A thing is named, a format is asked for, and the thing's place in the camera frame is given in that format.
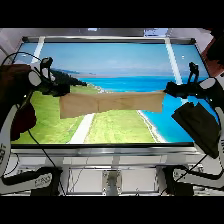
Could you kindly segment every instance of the ocean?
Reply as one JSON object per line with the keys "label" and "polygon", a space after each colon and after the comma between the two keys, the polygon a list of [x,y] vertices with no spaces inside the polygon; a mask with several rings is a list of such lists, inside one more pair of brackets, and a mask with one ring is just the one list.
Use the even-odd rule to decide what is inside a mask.
{"label": "ocean", "polygon": [[[164,90],[167,82],[169,81],[175,82],[174,76],[158,75],[79,79],[113,92],[152,92]],[[182,76],[183,83],[187,83],[187,79],[187,76]],[[194,104],[200,102],[213,116],[216,117],[213,110],[204,100],[198,100],[195,97],[188,97],[188,101],[193,102]],[[193,142],[193,139],[188,135],[188,133],[171,117],[174,111],[181,105],[182,102],[180,98],[174,98],[167,94],[163,101],[162,113],[154,113],[145,110],[142,112],[167,142]]]}

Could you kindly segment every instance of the screen image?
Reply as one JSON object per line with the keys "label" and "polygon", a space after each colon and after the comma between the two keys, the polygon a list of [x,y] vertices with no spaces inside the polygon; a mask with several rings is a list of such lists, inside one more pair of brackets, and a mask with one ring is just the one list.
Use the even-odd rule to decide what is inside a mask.
{"label": "screen image", "polygon": [[[37,43],[24,43],[20,51],[34,54]],[[199,81],[209,77],[194,45],[172,44],[183,83],[190,74],[189,63],[199,65]],[[62,71],[81,82],[71,92],[153,92],[164,90],[167,82],[176,82],[165,44],[141,43],[44,43],[39,58],[52,57],[52,69]],[[30,64],[32,57],[18,55],[16,60]],[[204,100],[200,102],[212,115]],[[76,143],[84,116],[60,119],[59,98],[35,92],[37,124],[32,134],[41,144]],[[193,139],[171,117],[183,104],[180,98],[165,96],[162,113],[136,110],[111,110],[96,113],[88,124],[83,144],[193,142]],[[28,133],[12,144],[35,144]]]}

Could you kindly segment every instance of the green field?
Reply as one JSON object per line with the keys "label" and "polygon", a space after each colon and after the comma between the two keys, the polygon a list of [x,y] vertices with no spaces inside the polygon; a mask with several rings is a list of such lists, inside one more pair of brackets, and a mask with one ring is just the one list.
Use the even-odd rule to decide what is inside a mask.
{"label": "green field", "polygon": [[[71,92],[97,93],[93,86],[71,87]],[[44,96],[40,92],[34,92],[31,103],[34,106],[37,124],[31,129],[31,133],[41,144],[57,144],[70,141],[83,116],[77,118],[60,119],[59,97]],[[20,139],[12,144],[35,144],[28,132],[22,133]]]}
{"label": "green field", "polygon": [[85,143],[155,142],[135,110],[112,110],[95,114]]}

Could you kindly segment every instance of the sky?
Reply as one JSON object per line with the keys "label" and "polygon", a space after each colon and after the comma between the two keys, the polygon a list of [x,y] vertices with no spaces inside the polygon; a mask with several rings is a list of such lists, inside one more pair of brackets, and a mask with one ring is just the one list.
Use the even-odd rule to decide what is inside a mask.
{"label": "sky", "polygon": [[[36,46],[36,43],[26,43],[20,50],[34,53]],[[207,75],[194,45],[172,44],[172,48],[180,73],[189,75],[189,62],[193,61],[199,65],[200,72]],[[40,58],[44,57],[53,58],[53,68],[82,73],[173,74],[165,44],[45,43],[40,53]],[[31,61],[29,56],[18,59]]]}

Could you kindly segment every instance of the path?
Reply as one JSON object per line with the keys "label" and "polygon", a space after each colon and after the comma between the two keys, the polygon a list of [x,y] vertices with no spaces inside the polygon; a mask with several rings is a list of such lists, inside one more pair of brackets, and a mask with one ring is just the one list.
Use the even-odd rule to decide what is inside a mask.
{"label": "path", "polygon": [[92,124],[93,121],[93,114],[87,114],[82,122],[80,123],[78,129],[76,130],[75,134],[72,136],[71,141],[69,142],[70,144],[83,144],[85,141],[85,138],[89,132],[89,128]]}

